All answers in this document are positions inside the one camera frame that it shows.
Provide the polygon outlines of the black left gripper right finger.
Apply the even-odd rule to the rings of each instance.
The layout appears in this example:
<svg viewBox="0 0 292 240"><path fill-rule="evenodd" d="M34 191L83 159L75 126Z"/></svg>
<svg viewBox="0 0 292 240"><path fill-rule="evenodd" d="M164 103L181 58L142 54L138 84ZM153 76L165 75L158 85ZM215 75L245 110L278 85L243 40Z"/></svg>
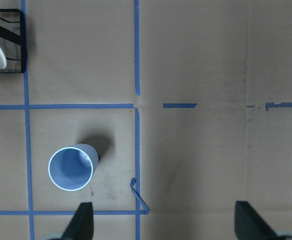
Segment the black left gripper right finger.
<svg viewBox="0 0 292 240"><path fill-rule="evenodd" d="M234 232L238 240L271 240L278 235L247 201L236 201Z"/></svg>

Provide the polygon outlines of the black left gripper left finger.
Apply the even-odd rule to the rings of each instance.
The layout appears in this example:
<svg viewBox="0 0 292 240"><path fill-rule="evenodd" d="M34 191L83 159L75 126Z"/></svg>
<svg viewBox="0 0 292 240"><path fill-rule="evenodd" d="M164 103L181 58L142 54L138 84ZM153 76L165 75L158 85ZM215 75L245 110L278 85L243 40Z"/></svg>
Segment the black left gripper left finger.
<svg viewBox="0 0 292 240"><path fill-rule="evenodd" d="M82 202L62 234L63 240L92 240L94 216L92 202Z"/></svg>

